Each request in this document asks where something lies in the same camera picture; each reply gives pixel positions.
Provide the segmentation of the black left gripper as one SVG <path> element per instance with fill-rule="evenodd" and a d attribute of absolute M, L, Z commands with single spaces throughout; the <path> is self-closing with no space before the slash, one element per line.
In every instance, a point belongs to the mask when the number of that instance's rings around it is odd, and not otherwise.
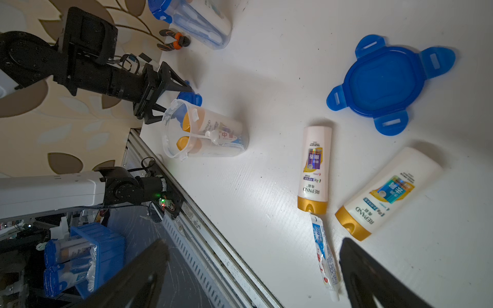
<path fill-rule="evenodd" d="M 131 101 L 134 116 L 145 124 L 163 119 L 154 112 L 167 108 L 157 101 L 166 91 L 193 92 L 170 67 L 161 62 L 157 70 L 145 64 L 142 73 L 132 73 L 113 64 L 118 29 L 76 6 L 68 9 L 63 32 L 57 41 L 60 72 L 53 79 L 74 96 L 78 89 Z"/>

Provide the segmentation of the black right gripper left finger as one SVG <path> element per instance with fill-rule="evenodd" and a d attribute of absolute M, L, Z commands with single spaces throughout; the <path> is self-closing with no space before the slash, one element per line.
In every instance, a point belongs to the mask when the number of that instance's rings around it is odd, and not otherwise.
<path fill-rule="evenodd" d="M 168 262 L 168 245 L 158 239 L 109 282 L 74 306 L 157 307 Z"/>

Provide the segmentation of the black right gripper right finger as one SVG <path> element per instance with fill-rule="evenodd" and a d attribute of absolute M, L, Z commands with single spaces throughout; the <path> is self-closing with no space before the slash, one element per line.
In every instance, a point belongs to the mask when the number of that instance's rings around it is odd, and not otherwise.
<path fill-rule="evenodd" d="M 429 307 L 352 239 L 340 249 L 340 268 L 352 307 Z"/>

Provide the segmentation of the blue lid front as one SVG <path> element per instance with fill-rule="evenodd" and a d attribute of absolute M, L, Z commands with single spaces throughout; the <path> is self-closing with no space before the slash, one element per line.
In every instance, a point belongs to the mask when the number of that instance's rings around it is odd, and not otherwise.
<path fill-rule="evenodd" d="M 195 92 L 180 92 L 177 96 L 177 99 L 187 101 L 190 104 L 196 105 L 198 107 L 201 107 L 203 103 L 202 96 L 199 93 Z"/>

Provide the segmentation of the blue lid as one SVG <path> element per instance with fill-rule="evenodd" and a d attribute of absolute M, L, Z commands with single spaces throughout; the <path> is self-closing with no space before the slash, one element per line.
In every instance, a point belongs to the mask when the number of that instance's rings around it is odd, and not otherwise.
<path fill-rule="evenodd" d="M 196 105 L 198 107 L 201 107 L 203 103 L 202 96 L 199 93 L 195 92 L 180 92 L 177 96 L 177 99 L 187 101 L 190 104 Z"/>
<path fill-rule="evenodd" d="M 416 53 L 406 47 L 388 46 L 379 35 L 363 37 L 355 49 L 356 61 L 326 99 L 332 111 L 350 108 L 372 118 L 384 136 L 396 136 L 408 125 L 406 111 L 422 92 L 426 80 L 441 76 L 454 66 L 455 52 L 429 47 Z"/>

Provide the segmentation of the toothpaste tube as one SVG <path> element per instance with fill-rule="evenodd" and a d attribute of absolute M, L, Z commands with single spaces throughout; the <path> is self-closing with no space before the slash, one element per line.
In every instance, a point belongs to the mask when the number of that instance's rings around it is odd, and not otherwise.
<path fill-rule="evenodd" d="M 323 221 L 314 214 L 310 214 L 310 218 L 320 274 L 325 287 L 329 290 L 331 300 L 338 302 L 340 300 L 340 281 L 336 261 L 326 239 Z"/>

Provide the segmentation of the clear plastic container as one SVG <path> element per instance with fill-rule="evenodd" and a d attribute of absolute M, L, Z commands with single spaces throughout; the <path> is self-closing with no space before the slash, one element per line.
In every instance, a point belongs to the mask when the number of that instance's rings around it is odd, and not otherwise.
<path fill-rule="evenodd" d="M 165 111 L 161 127 L 163 150 L 171 159 L 235 157 L 249 142 L 239 121 L 179 99 Z"/>
<path fill-rule="evenodd" d="M 154 18 L 180 28 L 214 50 L 225 48 L 231 38 L 232 23 L 209 0 L 150 0 Z"/>

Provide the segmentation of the white shampoo bottle gold cap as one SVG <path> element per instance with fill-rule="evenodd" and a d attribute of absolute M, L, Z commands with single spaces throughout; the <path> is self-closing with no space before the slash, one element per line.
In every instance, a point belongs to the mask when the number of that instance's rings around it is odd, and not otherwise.
<path fill-rule="evenodd" d="M 351 236 L 363 241 L 433 183 L 442 171 L 441 165 L 429 156 L 414 148 L 404 148 L 343 204 L 335 217 Z"/>

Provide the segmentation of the blue storage bin outside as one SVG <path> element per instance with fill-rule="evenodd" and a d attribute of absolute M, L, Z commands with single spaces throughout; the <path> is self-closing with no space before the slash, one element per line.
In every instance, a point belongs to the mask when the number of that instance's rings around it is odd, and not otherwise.
<path fill-rule="evenodd" d="M 68 238 L 48 241 L 45 295 L 55 298 L 75 287 L 86 299 L 123 269 L 125 249 L 125 238 L 99 223 L 73 227 Z"/>

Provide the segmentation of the orange black side cutters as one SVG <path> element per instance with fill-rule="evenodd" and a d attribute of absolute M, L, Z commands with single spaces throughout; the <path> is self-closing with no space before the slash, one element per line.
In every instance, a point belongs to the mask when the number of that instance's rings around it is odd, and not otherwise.
<path fill-rule="evenodd" d="M 173 39 L 172 42 L 157 44 L 157 47 L 161 51 L 181 50 L 184 47 L 188 47 L 191 43 L 190 38 L 186 37 L 181 32 L 174 32 L 172 30 L 161 30 L 159 34 L 162 37 L 171 37 Z"/>

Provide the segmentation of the white bottle purple label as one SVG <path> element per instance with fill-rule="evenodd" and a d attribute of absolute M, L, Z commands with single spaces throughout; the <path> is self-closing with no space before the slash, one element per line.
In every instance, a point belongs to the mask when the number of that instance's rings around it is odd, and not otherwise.
<path fill-rule="evenodd" d="M 302 168 L 297 206 L 316 215 L 327 212 L 329 197 L 329 163 L 332 128 L 306 127 L 302 140 Z"/>

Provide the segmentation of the blue lid upper left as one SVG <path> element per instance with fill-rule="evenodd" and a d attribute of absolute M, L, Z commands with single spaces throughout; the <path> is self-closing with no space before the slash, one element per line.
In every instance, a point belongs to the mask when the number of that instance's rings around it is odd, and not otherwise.
<path fill-rule="evenodd" d="M 363 37 L 355 49 L 356 61 L 326 99 L 332 111 L 350 108 L 372 118 L 384 136 L 396 136 L 408 125 L 406 111 L 422 92 L 426 80 L 441 76 L 454 66 L 455 52 L 429 47 L 416 53 L 406 47 L 388 46 L 379 35 Z"/>

